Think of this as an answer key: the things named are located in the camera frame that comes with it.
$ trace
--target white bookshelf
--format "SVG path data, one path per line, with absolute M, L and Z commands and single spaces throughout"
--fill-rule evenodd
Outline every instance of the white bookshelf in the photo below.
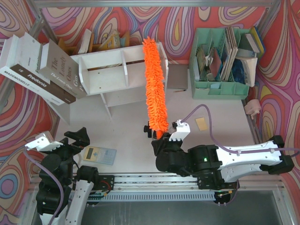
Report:
M 146 87 L 111 91 L 103 94 L 108 107 L 146 100 Z
M 168 60 L 161 42 L 157 43 L 157 49 L 166 90 Z M 88 96 L 99 95 L 110 119 L 113 117 L 112 107 L 146 100 L 146 67 L 141 62 L 144 60 L 143 45 L 71 57 L 79 65 L 80 82 Z M 61 119 L 70 123 L 70 105 L 49 105 Z

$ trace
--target card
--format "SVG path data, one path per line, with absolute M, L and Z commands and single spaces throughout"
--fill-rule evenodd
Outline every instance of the card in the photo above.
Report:
M 196 123 L 197 123 L 200 131 L 204 131 L 204 130 L 208 129 L 204 117 L 196 119 Z

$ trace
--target pink object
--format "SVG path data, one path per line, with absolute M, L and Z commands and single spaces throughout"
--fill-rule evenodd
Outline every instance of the pink object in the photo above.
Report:
M 258 99 L 252 99 L 244 107 L 246 114 L 251 115 L 251 119 L 254 119 L 254 116 L 259 113 L 261 108 Z

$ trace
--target green organizer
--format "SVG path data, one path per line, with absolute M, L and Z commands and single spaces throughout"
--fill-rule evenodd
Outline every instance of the green organizer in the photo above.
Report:
M 249 33 L 249 29 L 234 29 L 234 35 L 237 46 L 240 43 L 240 36 L 244 33 Z M 230 73 L 227 82 L 223 82 L 218 77 L 217 81 L 195 81 L 194 75 L 194 57 L 201 45 L 209 46 L 204 50 L 205 55 L 210 51 L 213 45 L 222 55 L 225 45 L 225 28 L 197 28 L 192 52 L 189 59 L 189 73 L 191 78 L 192 95 L 194 99 L 245 99 L 248 96 L 249 86 L 235 82 L 232 72 Z M 211 89 L 211 85 L 219 83 L 219 89 Z

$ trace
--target white bracket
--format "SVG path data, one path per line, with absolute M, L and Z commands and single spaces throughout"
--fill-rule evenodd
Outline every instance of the white bracket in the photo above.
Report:
M 40 133 L 36 136 L 36 139 L 25 145 L 27 150 L 36 148 L 37 151 L 52 151 L 57 147 L 63 145 L 60 142 L 54 141 L 49 131 Z
M 177 120 L 176 124 L 176 131 L 171 134 L 169 141 L 183 141 L 183 139 L 191 132 L 187 123 L 181 123 L 181 120 Z
M 241 177 L 261 172 L 260 166 L 260 164 L 248 164 L 227 167 L 221 170 L 222 178 L 226 183 L 235 182 Z

